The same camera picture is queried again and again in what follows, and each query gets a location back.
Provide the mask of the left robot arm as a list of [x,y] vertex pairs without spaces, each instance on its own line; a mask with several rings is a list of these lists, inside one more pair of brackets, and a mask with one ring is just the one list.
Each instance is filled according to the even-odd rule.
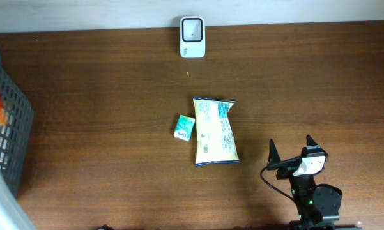
[[0,172],[0,229],[36,230],[35,225],[10,192]]

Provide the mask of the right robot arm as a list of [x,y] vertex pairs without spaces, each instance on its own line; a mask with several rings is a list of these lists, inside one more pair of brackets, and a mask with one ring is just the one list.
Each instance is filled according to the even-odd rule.
[[277,171],[278,180],[289,180],[291,195],[275,188],[292,200],[298,211],[298,220],[291,221],[289,229],[335,229],[339,220],[342,191],[328,184],[317,185],[314,177],[324,170],[328,153],[310,136],[301,154],[281,160],[273,140],[269,143],[267,171]]

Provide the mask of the teal tissue pack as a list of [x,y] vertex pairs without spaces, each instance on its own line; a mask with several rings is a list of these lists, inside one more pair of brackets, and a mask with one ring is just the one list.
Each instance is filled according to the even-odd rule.
[[194,118],[180,115],[174,129],[174,137],[183,141],[189,141],[196,120]]

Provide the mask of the yellow snack bag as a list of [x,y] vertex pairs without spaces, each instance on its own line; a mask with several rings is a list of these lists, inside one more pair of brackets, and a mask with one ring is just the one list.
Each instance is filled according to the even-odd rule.
[[197,151],[196,166],[232,164],[240,161],[228,112],[234,100],[195,96]]

